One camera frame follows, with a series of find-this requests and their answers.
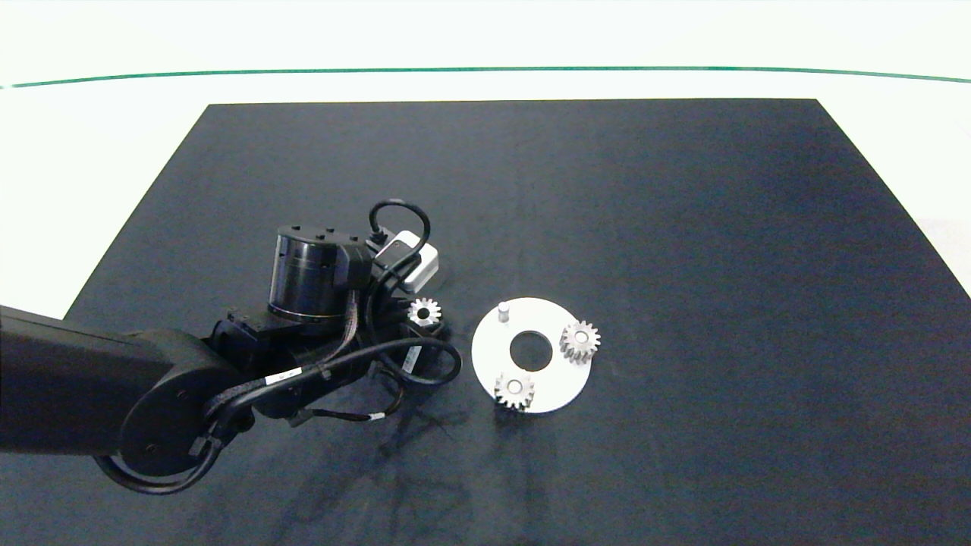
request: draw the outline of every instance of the white wall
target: white wall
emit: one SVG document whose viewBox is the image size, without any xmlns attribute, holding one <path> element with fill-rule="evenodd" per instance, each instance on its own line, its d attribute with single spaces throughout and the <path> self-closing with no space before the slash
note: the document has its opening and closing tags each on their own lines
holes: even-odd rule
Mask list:
<svg viewBox="0 0 971 546">
<path fill-rule="evenodd" d="M 761 66 L 971 80 L 971 3 L 0 3 L 0 303 L 60 318 L 206 105 L 812 97 L 971 291 L 971 83 L 767 72 L 190 76 L 265 68 Z M 25 235 L 60 266 L 24 267 Z"/>
</svg>

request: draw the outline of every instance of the white circular plate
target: white circular plate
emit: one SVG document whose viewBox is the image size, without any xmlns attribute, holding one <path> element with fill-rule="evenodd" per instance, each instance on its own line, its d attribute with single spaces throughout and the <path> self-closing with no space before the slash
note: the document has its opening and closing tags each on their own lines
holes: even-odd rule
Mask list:
<svg viewBox="0 0 971 546">
<path fill-rule="evenodd" d="M 498 306 L 485 314 L 472 338 L 472 366 L 483 389 L 495 398 L 495 380 L 502 373 L 524 373 L 536 385 L 533 401 L 524 411 L 544 413 L 559 409 L 580 394 L 590 375 L 590 362 L 574 363 L 559 350 L 563 328 L 577 319 L 559 305 L 538 297 L 508 300 L 509 320 L 499 320 Z M 539 371 L 527 371 L 513 361 L 510 346 L 523 332 L 536 332 L 552 347 L 550 363 Z"/>
</svg>

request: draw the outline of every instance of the gear hole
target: gear hole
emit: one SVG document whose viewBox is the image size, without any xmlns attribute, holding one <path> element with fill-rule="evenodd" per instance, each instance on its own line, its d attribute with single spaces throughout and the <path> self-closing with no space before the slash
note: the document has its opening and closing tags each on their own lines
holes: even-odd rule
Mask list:
<svg viewBox="0 0 971 546">
<path fill-rule="evenodd" d="M 545 335 L 537 331 L 525 331 L 513 338 L 509 355 L 517 366 L 526 371 L 540 371 L 550 365 L 552 345 Z"/>
</svg>

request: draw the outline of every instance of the silver gear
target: silver gear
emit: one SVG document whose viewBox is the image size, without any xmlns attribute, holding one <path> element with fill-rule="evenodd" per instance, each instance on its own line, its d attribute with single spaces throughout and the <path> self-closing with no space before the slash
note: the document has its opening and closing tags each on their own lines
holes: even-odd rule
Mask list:
<svg viewBox="0 0 971 546">
<path fill-rule="evenodd" d="M 525 374 L 499 374 L 495 380 L 495 394 L 497 404 L 513 411 L 525 411 L 536 394 L 536 384 Z"/>
<path fill-rule="evenodd" d="M 597 328 L 586 321 L 567 325 L 559 337 L 559 350 L 577 364 L 589 362 L 599 345 Z"/>
<path fill-rule="evenodd" d="M 425 318 L 422 318 L 419 311 L 422 309 L 428 312 Z M 438 302 L 429 297 L 420 297 L 412 302 L 411 307 L 408 308 L 408 319 L 411 322 L 421 326 L 429 327 L 433 324 L 437 324 L 439 319 L 442 318 L 442 308 L 439 307 Z"/>
</svg>

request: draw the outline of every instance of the green line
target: green line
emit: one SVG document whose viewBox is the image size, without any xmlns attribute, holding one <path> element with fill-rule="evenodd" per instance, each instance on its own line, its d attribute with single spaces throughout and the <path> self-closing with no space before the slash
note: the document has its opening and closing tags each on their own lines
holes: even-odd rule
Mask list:
<svg viewBox="0 0 971 546">
<path fill-rule="evenodd" d="M 387 74 L 428 72 L 794 72 L 799 74 L 835 74 L 839 76 L 869 76 L 903 80 L 927 80 L 971 84 L 968 78 L 926 76 L 921 74 L 895 74 L 892 72 L 868 72 L 865 70 L 831 70 L 825 68 L 786 68 L 775 66 L 456 66 L 440 68 L 273 68 L 252 70 L 197 70 L 188 72 L 148 72 L 145 74 L 115 74 L 69 80 L 48 80 L 13 84 L 10 87 L 36 87 L 39 85 L 82 84 L 108 80 L 135 80 L 140 78 L 173 78 L 176 76 L 237 76 L 243 74 Z"/>
</svg>

